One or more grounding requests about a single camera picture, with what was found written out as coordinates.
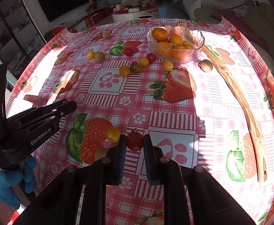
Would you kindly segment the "blue gloved left hand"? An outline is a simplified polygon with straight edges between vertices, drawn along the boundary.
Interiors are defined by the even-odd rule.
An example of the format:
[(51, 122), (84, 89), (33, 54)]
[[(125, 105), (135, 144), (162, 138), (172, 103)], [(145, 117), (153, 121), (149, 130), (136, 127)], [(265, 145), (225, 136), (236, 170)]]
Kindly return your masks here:
[(24, 181), (24, 189), (27, 193), (35, 190), (36, 179), (34, 169), (37, 168), (36, 159), (29, 156), (25, 160), (25, 165), (22, 171), (1, 171), (0, 170), (0, 200), (11, 208), (18, 209), (20, 200), (12, 190), (12, 187)]

